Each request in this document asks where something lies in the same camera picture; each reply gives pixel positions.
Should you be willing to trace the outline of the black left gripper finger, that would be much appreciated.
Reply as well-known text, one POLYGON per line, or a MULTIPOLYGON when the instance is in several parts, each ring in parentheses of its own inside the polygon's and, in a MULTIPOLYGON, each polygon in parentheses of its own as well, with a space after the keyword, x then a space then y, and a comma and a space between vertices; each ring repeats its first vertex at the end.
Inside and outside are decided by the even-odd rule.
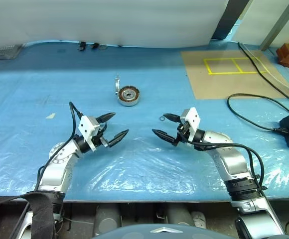
POLYGON ((114 138, 108 142, 108 147, 113 147, 114 145, 116 145, 127 135, 128 132, 129 130, 126 129, 116 134, 114 138))
POLYGON ((97 117, 98 123, 106 123, 108 120, 110 120, 116 113, 107 113, 104 115, 101 115, 97 117))

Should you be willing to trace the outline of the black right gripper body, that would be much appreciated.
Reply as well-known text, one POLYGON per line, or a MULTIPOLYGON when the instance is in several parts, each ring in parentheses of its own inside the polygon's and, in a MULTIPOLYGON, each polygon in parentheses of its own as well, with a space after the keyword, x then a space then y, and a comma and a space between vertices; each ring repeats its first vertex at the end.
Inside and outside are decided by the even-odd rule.
POLYGON ((179 142, 188 143, 188 138, 190 136, 190 124, 188 121, 182 122, 180 117, 175 117, 175 121, 179 123, 177 127, 177 137, 175 139, 175 145, 177 146, 179 142))

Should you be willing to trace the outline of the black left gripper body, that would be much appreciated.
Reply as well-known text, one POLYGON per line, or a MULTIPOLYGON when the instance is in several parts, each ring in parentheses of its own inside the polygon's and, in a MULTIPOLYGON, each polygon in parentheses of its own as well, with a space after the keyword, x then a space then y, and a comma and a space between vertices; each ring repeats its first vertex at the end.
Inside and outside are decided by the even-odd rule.
POLYGON ((108 141, 104 138, 104 132, 107 129, 107 123, 105 123, 102 127, 100 127, 97 135, 94 137, 94 145, 95 147, 99 147, 99 146, 104 146, 104 147, 108 147, 109 143, 108 141))

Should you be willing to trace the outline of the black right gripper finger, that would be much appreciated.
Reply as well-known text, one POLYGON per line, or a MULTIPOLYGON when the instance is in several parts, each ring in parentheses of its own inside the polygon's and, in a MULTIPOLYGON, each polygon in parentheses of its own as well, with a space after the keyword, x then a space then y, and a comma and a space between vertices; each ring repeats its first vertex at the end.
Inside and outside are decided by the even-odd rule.
POLYGON ((158 136, 160 139, 171 143, 173 146, 177 146, 177 139, 168 135, 166 132, 159 129, 152 129, 152 132, 158 136))
POLYGON ((166 113, 166 114, 163 114, 163 116, 170 121, 181 122, 180 116, 178 115, 166 113))

